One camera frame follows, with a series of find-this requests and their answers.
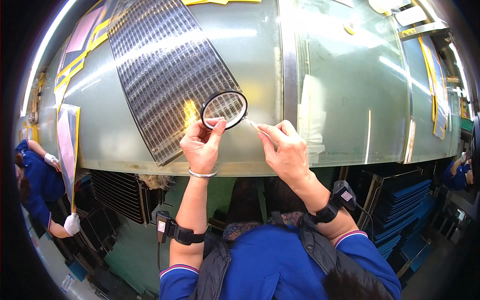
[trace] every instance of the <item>woman's left hand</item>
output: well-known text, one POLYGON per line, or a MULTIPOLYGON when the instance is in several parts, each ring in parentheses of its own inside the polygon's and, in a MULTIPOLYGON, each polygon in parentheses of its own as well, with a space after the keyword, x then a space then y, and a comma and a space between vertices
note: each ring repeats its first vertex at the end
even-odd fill
POLYGON ((188 127, 187 133, 180 141, 190 170, 198 174, 212 173, 218 157, 218 144, 227 124, 223 117, 210 119, 208 122, 215 124, 211 132, 201 120, 198 120, 188 127))
POLYGON ((55 170, 57 170, 57 172, 61 172, 61 168, 60 168, 60 164, 59 164, 59 160, 52 154, 50 153, 45 153, 45 156, 43 157, 43 160, 51 165, 52 167, 55 168, 55 170))

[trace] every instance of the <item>dark hair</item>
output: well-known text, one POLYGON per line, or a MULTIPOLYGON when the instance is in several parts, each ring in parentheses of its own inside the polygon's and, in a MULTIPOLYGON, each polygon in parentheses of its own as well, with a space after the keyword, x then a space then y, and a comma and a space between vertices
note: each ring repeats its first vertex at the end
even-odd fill
POLYGON ((391 299, 380 291, 377 282, 361 284, 355 274, 332 269, 323 281, 329 300, 386 300, 391 299))
MULTIPOLYGON (((15 164, 22 170, 25 168, 23 156, 20 153, 15 155, 15 164)), ((28 196, 30 196, 30 181, 27 177, 23 177, 20 180, 20 203, 25 204, 28 196)))

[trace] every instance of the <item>wire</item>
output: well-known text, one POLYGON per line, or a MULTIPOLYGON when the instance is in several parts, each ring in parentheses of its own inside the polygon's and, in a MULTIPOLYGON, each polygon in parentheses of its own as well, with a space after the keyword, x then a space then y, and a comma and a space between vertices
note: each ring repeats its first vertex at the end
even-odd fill
POLYGON ((158 267, 158 271, 162 272, 162 269, 160 268, 160 242, 156 245, 156 265, 158 267))
POLYGON ((361 210, 363 211, 364 213, 367 214, 367 216, 370 218, 370 222, 372 223, 372 234, 370 236, 370 240, 373 242, 373 219, 372 219, 372 216, 365 210, 363 209, 363 207, 361 207, 358 203, 355 202, 355 205, 361 210))

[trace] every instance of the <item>silver bangle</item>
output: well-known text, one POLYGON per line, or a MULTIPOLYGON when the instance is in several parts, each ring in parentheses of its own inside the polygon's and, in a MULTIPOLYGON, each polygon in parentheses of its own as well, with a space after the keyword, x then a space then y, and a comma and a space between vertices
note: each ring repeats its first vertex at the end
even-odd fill
POLYGON ((190 173, 190 175, 198 178, 212 178, 217 173, 216 167, 213 167, 213 171, 214 172, 212 174, 198 174, 198 173, 192 172, 192 170, 190 170, 190 167, 188 168, 188 172, 190 173))

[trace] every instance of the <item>blue shirt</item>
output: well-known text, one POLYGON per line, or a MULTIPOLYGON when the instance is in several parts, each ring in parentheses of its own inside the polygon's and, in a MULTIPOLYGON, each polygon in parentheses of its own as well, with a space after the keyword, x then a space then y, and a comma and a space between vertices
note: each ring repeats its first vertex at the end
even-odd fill
POLYGON ((452 176, 450 173, 450 168, 453 166, 455 162, 451 162, 448 165, 448 168, 442 174, 442 182, 444 185, 454 191, 464 190, 467 187, 467 178, 465 174, 470 170, 470 165, 466 164, 464 166, 460 165, 456 168, 455 175, 452 176))
POLYGON ((24 207, 32 217, 49 228, 51 216, 45 201, 56 201, 65 194, 62 175, 40 155, 30 150, 27 139, 18 144, 15 152, 22 154, 24 178, 28 178, 30 182, 30 195, 24 207))
MULTIPOLYGON (((251 229, 236 239, 223 280, 220 299, 328 299, 322 281, 326 274, 305 252, 300 230, 275 225, 251 229)), ((401 286, 386 260, 363 231, 341 237, 335 247, 376 275, 399 300, 401 286)), ((160 299, 186 299, 195 289, 198 270, 173 265, 160 273, 160 299)))

